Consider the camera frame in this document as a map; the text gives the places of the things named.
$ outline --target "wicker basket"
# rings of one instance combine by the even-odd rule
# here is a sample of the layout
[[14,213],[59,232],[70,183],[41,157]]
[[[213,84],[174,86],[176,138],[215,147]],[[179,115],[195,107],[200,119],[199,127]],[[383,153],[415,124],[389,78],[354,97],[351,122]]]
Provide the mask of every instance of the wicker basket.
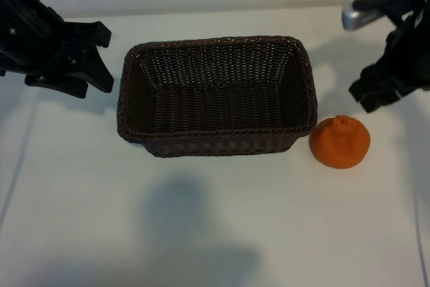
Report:
[[315,125],[312,69],[295,38],[151,42],[125,59],[118,133],[154,156],[277,153]]

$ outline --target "brown wicker basket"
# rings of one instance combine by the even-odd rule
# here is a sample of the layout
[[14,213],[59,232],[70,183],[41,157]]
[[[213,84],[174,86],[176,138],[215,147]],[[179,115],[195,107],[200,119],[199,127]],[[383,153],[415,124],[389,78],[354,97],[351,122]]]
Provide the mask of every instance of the brown wicker basket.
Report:
[[315,125],[312,69],[295,38],[151,42],[125,59],[118,133],[154,156],[277,153]]

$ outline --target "white table surface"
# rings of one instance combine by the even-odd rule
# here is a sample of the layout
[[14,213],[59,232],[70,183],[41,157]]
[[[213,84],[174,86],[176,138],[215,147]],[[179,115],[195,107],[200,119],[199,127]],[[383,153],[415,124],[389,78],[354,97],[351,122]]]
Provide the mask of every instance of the white table surface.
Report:
[[[0,80],[2,287],[423,286],[414,205],[430,256],[430,96],[366,114],[348,93],[388,22],[347,33],[338,8],[78,20],[113,32],[100,50],[111,94]],[[371,134],[360,165],[321,165],[307,138],[272,155],[158,159],[117,135],[131,47],[250,35],[303,42],[319,118],[348,114]]]

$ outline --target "orange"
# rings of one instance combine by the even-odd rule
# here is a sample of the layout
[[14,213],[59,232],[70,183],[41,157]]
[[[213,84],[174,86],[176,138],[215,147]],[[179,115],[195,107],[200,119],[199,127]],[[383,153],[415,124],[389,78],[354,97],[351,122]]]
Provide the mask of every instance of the orange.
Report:
[[370,135],[357,119],[337,116],[322,121],[310,137],[310,150],[326,166],[350,168],[363,160]]

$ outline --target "basket rim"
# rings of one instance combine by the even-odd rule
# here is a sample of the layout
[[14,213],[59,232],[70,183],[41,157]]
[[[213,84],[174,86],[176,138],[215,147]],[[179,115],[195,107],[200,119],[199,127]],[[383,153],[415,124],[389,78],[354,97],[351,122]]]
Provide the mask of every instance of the basket rim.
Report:
[[127,136],[127,141],[130,142],[163,142],[163,141],[181,141],[181,140],[195,140],[195,139],[212,139],[217,140],[221,138],[257,138],[262,136],[291,136],[295,135],[306,136],[312,132],[312,129],[316,126],[317,115],[316,115],[316,107],[313,108],[313,105],[317,105],[315,88],[312,79],[312,67],[310,64],[307,64],[307,68],[303,70],[304,75],[304,83],[306,85],[306,92],[308,95],[305,95],[306,105],[308,107],[306,119],[302,125],[295,127],[279,127],[279,128],[241,128],[241,129],[221,129],[221,130],[188,130],[181,132],[139,132],[131,129],[129,127],[126,119],[124,118],[124,110],[126,109],[125,101],[126,101],[126,93],[128,90],[125,89],[124,79],[128,77],[131,69],[127,69],[127,63],[136,62],[133,58],[135,57],[135,52],[139,52],[141,50],[165,50],[172,48],[184,48],[184,47],[201,47],[208,45],[229,45],[229,44],[240,44],[240,43],[248,43],[248,42],[258,43],[266,43],[266,42],[288,42],[294,45],[297,50],[304,56],[304,58],[308,61],[308,54],[303,47],[301,41],[291,37],[291,36],[237,36],[237,37],[222,37],[222,38],[209,38],[209,39],[199,39],[199,40],[174,40],[167,42],[148,42],[144,44],[139,44],[134,46],[126,55],[124,62],[124,70],[121,77],[121,86],[120,86],[120,98],[118,100],[118,134],[121,137]]

